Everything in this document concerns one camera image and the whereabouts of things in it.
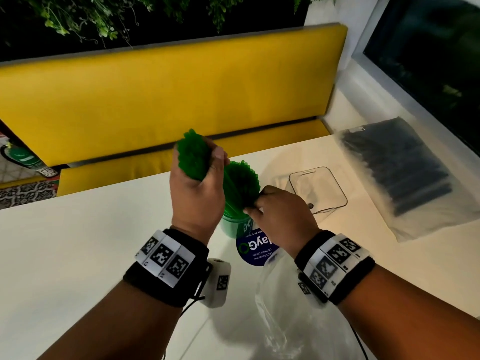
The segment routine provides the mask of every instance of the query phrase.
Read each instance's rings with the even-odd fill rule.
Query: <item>transparent lid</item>
[[[288,177],[293,193],[300,196],[312,214],[332,212],[347,205],[347,197],[326,166],[320,166]]]

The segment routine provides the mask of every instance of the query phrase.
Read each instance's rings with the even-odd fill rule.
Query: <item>forearm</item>
[[[181,312],[120,281],[39,360],[159,360]]]
[[[480,321],[378,265],[338,307],[379,360],[480,354]]]

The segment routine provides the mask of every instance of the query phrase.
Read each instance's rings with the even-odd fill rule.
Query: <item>green fire extinguisher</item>
[[[3,145],[0,148],[0,154],[11,163],[37,171],[49,181],[58,179],[59,173],[55,169],[50,168],[31,150],[25,147],[16,146],[8,142],[7,145]]]

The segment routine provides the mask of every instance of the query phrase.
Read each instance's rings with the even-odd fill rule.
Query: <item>wire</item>
[[[360,349],[362,350],[363,352],[363,356],[365,356],[365,359],[368,360],[368,356],[367,356],[367,353],[365,352],[365,349],[363,348],[363,345],[362,345],[362,342],[360,341],[359,339],[359,336],[357,335],[357,333],[355,332],[355,330],[353,329],[352,325],[349,323],[350,325],[350,328],[352,329],[353,331],[353,334],[355,335],[355,338],[357,339],[358,341],[358,344],[360,345]]]
[[[193,302],[190,303],[187,307],[185,307],[185,309],[181,312],[180,314],[180,317],[182,317],[182,315],[187,312],[187,309],[189,309],[190,307],[192,307],[192,305],[194,305],[196,302],[198,301],[202,301],[205,299],[205,296],[199,296],[199,297],[196,297],[194,298]],[[162,357],[162,360],[165,360],[165,358],[167,357],[167,350],[165,349],[165,352],[163,353],[163,357]]]

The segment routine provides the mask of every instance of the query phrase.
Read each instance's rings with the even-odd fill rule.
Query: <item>green circle logo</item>
[[[239,252],[240,254],[247,254],[249,251],[250,251],[250,246],[249,246],[246,242],[242,242],[242,243],[238,246],[238,252]]]

